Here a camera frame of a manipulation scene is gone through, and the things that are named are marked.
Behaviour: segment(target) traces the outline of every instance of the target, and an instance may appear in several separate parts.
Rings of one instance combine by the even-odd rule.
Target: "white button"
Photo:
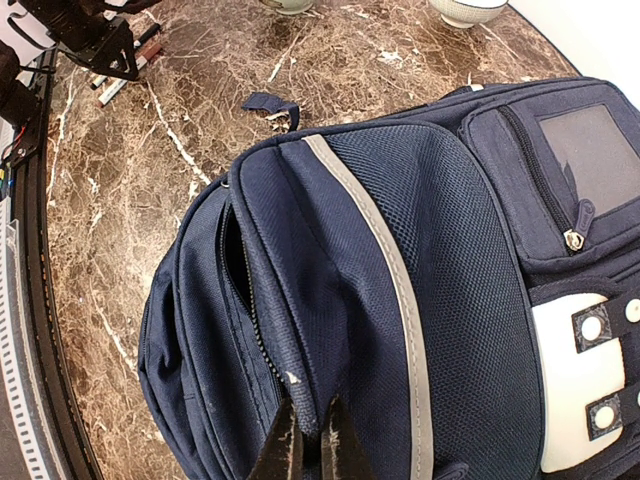
[[[598,410],[598,413],[596,413],[596,427],[598,427],[600,430],[604,430],[605,428],[610,427],[615,420],[615,417],[616,413],[613,411],[613,408],[602,407],[600,410]]]
[[[582,336],[585,340],[593,342],[602,333],[602,323],[598,317],[589,317],[582,322]]]
[[[634,298],[627,303],[624,314],[631,323],[640,322],[640,298]]]

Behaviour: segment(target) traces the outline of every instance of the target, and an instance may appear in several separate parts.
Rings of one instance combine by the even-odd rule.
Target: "ceramic bowl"
[[[429,0],[442,19],[457,28],[470,28],[493,20],[509,0]]]
[[[260,0],[267,7],[283,15],[296,15],[313,7],[314,0]]]

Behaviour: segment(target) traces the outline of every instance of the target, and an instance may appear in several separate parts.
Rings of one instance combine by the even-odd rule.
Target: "backpack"
[[[555,79],[257,145],[162,260],[139,374],[189,478],[622,475],[640,114]]]

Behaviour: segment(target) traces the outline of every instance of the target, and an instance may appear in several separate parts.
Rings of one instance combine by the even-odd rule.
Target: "brown marble surface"
[[[461,31],[425,1],[355,3],[331,0],[288,18],[257,0],[164,0],[151,10],[164,25],[164,56],[103,109],[89,74],[60,61],[49,143],[52,270],[73,387],[105,478],[183,478],[138,386],[138,331],[187,206],[274,134],[240,109],[252,91],[297,101],[301,127],[311,127],[431,102],[470,81],[575,75],[512,10]],[[140,32],[151,19],[130,22]]]

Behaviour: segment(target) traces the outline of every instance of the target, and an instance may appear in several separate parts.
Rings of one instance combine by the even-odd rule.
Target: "zipper pull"
[[[584,241],[589,234],[589,229],[596,216],[596,206],[591,200],[582,199],[578,203],[578,219],[573,229],[564,232],[567,247],[574,252],[579,252],[584,247]]]

